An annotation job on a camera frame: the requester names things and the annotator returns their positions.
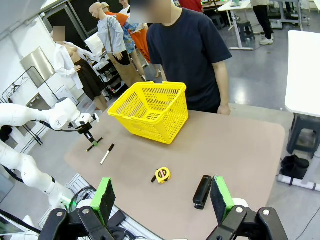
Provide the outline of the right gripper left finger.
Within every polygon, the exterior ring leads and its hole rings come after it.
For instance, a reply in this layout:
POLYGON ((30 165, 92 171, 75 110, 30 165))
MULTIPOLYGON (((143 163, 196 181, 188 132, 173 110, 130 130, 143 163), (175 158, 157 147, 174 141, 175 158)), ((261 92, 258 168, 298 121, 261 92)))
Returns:
POLYGON ((102 178, 90 205, 68 213, 61 208, 53 209, 43 226, 40 240, 113 240, 115 237, 107 224, 116 196, 110 177, 102 178))

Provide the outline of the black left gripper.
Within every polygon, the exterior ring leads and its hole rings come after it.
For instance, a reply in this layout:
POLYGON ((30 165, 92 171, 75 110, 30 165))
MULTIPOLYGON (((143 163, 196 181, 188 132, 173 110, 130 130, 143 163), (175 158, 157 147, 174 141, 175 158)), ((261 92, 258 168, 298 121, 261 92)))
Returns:
POLYGON ((98 144, 97 141, 94 139, 93 135, 90 133, 91 129, 92 129, 92 125, 89 122, 75 128, 75 130, 79 134, 84 134, 85 137, 92 143, 93 146, 97 146, 98 144))

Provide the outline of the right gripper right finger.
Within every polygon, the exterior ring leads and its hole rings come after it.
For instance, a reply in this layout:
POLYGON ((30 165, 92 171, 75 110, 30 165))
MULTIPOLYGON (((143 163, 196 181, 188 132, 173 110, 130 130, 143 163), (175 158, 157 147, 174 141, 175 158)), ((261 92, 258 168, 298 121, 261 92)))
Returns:
POLYGON ((257 212, 248 206, 236 205, 222 176, 214 176, 210 198, 217 219, 217 227, 208 240, 287 240, 288 236, 272 207, 262 207, 257 212))

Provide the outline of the person's left hand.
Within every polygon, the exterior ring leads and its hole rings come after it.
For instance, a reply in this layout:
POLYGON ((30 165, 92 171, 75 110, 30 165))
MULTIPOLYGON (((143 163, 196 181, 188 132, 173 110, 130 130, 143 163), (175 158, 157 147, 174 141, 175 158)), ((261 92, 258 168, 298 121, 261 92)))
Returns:
POLYGON ((231 114, 230 106, 228 104, 221 104, 218 107, 217 113, 219 115, 229 116, 231 114))

